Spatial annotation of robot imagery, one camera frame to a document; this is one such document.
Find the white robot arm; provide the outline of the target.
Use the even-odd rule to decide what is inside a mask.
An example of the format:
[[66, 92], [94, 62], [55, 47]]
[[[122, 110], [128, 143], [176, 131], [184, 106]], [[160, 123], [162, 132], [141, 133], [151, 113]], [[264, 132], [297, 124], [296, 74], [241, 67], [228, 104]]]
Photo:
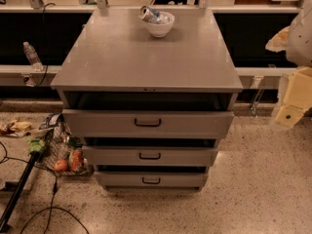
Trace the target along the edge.
[[283, 75], [279, 82], [278, 102], [270, 126], [275, 131], [292, 128], [312, 108], [312, 0], [304, 0], [292, 23], [281, 29], [265, 45], [271, 52], [286, 52], [297, 69]]

